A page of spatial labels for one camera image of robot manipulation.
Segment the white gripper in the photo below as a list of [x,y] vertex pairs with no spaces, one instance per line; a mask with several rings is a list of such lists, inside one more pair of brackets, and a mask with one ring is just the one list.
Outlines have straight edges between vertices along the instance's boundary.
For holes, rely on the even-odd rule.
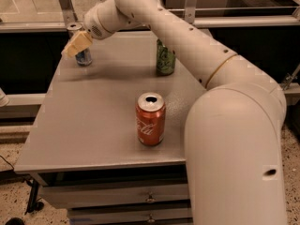
[[120,29],[120,14],[114,0],[106,0],[90,8],[83,16],[83,25],[88,33],[86,31],[70,33],[70,40],[61,52],[64,58],[74,57],[88,49],[93,43],[92,37],[108,38]]

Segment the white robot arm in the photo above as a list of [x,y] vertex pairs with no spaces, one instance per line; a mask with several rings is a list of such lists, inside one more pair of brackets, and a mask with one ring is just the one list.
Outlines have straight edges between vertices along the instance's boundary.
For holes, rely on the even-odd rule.
[[287,225],[280,145],[286,98],[268,74],[159,0],[97,4],[63,54],[72,57],[135,23],[146,25],[207,90],[185,124],[194,225]]

